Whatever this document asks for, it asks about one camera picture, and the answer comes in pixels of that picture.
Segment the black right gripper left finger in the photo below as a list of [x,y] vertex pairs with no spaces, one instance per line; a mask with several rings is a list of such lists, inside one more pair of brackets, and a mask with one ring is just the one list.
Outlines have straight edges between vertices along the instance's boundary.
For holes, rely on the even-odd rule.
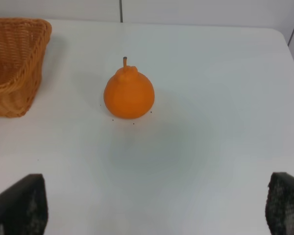
[[48,218],[42,174],[29,174],[0,193],[0,235],[43,235]]

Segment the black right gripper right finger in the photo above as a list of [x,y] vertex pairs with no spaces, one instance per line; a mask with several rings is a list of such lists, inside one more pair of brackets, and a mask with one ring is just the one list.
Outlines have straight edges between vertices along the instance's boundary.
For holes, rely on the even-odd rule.
[[294,235],[294,177],[274,172],[268,188],[265,216],[270,233]]

